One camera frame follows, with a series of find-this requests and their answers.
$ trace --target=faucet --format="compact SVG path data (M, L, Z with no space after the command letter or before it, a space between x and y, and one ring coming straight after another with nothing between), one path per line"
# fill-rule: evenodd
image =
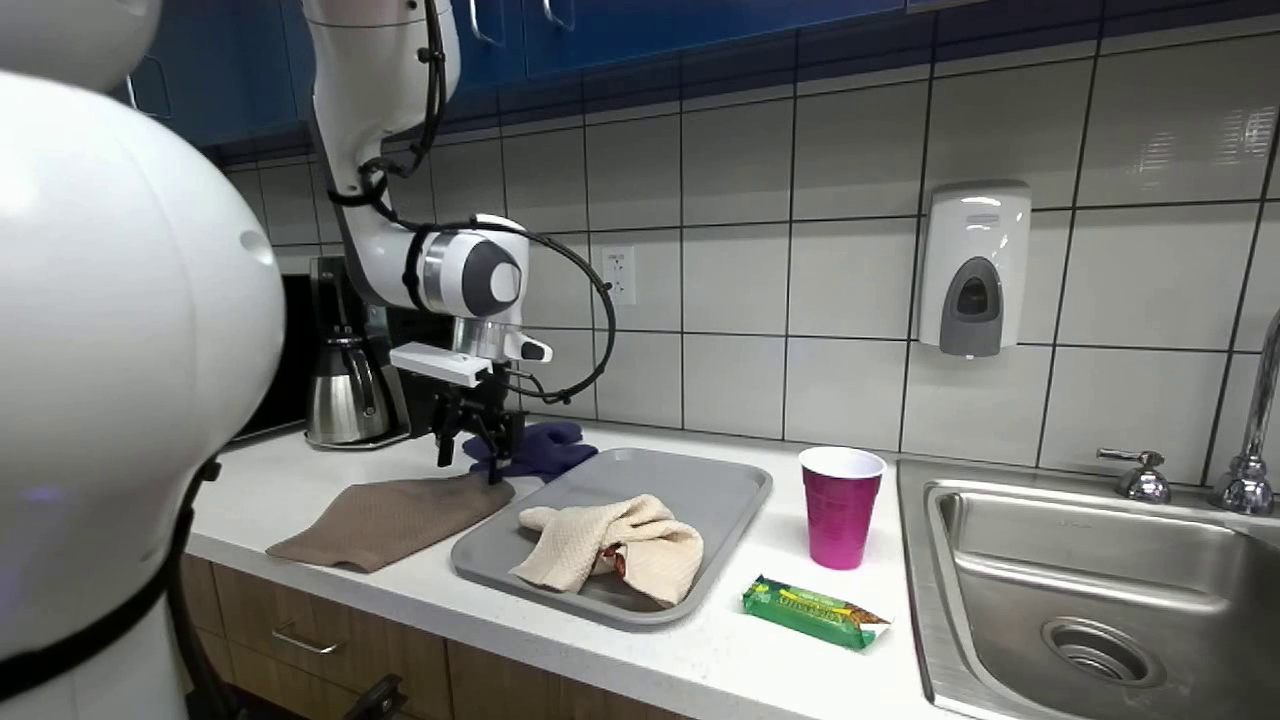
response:
M1280 311L1270 318L1270 329L1263 341L1263 359L1257 367L1248 424L1243 424L1243 449L1230 462L1230 467L1222 476L1222 493L1221 493L1221 506L1230 512L1267 517L1277 507L1277 488L1267 479L1270 473L1263 462L1277 375L1280 375Z

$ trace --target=blue object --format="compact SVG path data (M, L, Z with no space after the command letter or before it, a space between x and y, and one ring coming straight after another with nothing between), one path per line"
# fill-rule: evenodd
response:
M471 473L491 467L491 449L485 440L463 440L463 451L474 462ZM496 463L496 476L554 479L592 456L597 456L597 449L583 443L579 424L531 424L531 429L524 429L524 440L510 451L510 462Z

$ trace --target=soap dispenser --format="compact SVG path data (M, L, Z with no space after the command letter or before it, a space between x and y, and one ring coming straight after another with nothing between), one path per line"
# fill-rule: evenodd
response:
M919 343L995 358L1016 343L1027 283L1024 185L942 189L927 210Z

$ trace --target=sink drain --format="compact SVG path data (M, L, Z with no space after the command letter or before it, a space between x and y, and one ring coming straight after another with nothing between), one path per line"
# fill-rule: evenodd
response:
M1073 670L1106 686L1157 686L1160 663L1130 635L1084 618L1045 624L1045 645Z

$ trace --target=stainless steel sink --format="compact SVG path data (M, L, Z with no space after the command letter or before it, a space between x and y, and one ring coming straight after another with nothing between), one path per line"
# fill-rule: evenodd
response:
M900 473L924 689L960 716L1280 714L1280 524Z

